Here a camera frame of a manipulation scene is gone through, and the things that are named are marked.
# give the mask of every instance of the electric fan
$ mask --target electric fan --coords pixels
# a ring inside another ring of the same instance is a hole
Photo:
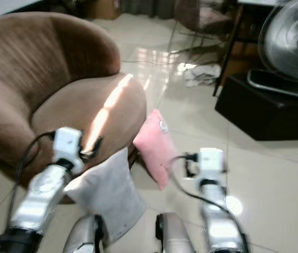
[[[250,85],[298,97],[298,0],[275,7],[259,36],[258,51],[268,71],[250,71]]]

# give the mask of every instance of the wire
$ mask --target wire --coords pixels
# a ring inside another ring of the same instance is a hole
[[[11,202],[9,204],[9,208],[8,208],[8,211],[7,211],[6,230],[10,226],[10,221],[11,221],[11,218],[12,218],[12,213],[13,213],[13,208],[14,208],[14,202],[15,202],[16,193],[17,193],[17,187],[18,187],[18,185],[20,183],[22,170],[25,167],[25,163],[26,163],[26,160],[28,158],[28,155],[29,155],[30,151],[32,150],[32,148],[35,146],[35,144],[39,141],[39,139],[41,139],[44,136],[53,136],[54,133],[55,133],[54,131],[52,131],[52,132],[45,132],[45,133],[42,133],[39,136],[37,136],[31,142],[31,144],[29,144],[29,146],[27,147],[27,149],[26,149],[26,151],[25,151],[25,153],[24,153],[24,155],[22,157],[22,160],[21,160],[20,164],[17,167],[16,176],[15,176],[15,183],[14,183],[14,186],[13,186],[13,192],[12,192],[12,196],[11,196]]]
[[[188,159],[189,157],[185,156],[185,155],[180,155],[180,156],[177,156],[177,157],[174,157],[171,161],[170,161],[170,164],[173,164],[175,161],[177,161],[178,159]],[[189,197],[192,197],[192,198],[195,198],[195,199],[199,199],[205,203],[208,203],[210,205],[213,205],[213,206],[216,206],[218,207],[221,211],[225,212],[228,217],[235,223],[235,225],[237,226],[237,229],[239,231],[239,234],[240,236],[242,237],[242,240],[243,240],[243,243],[244,243],[244,246],[246,248],[246,252],[251,252],[251,250],[249,249],[249,243],[248,243],[248,239],[247,239],[247,234],[244,232],[242,226],[240,225],[239,221],[237,220],[237,218],[235,217],[235,215],[229,211],[227,208],[209,200],[209,199],[206,199],[206,198],[203,198],[201,196],[197,196],[197,195],[194,195],[192,193],[189,193],[188,191],[186,191],[179,183],[178,183],[178,180],[176,178],[176,175],[173,173],[173,169],[170,170],[170,175],[172,177],[172,181],[174,182],[174,184],[176,185],[176,187],[182,191],[184,194],[186,194],[187,196]]]

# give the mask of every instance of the tiled floor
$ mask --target tiled floor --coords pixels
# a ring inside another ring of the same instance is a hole
[[[197,152],[200,147],[216,147],[225,152],[229,173],[223,184],[228,186],[236,205],[242,206],[238,218],[250,235],[253,253],[297,253],[298,142],[256,142],[215,112],[212,86],[186,88],[178,71],[180,65],[163,65],[171,61],[167,45],[173,21],[123,14],[115,21],[93,22],[115,39],[122,60],[128,61],[122,63],[122,71],[133,74],[142,83],[148,112],[153,108],[162,112],[180,152]],[[190,42],[189,36],[177,32],[172,50],[187,48]],[[138,164],[131,173],[149,209],[106,252],[158,252],[156,215],[174,211],[185,221],[197,252],[206,253],[198,201],[182,195],[171,184],[158,191]],[[192,180],[182,182],[194,191]],[[11,186],[0,174],[0,233]],[[61,252],[66,235],[80,215],[82,211],[76,206],[59,207],[40,252]]]

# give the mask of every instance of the white cloth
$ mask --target white cloth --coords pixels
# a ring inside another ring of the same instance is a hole
[[[71,181],[65,193],[88,213],[102,217],[105,245],[121,238],[147,209],[130,175],[127,148]]]

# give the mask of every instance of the fan base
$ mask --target fan base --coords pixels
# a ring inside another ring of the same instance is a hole
[[[298,82],[282,79],[264,70],[250,70],[247,82],[260,90],[280,93],[298,98]]]

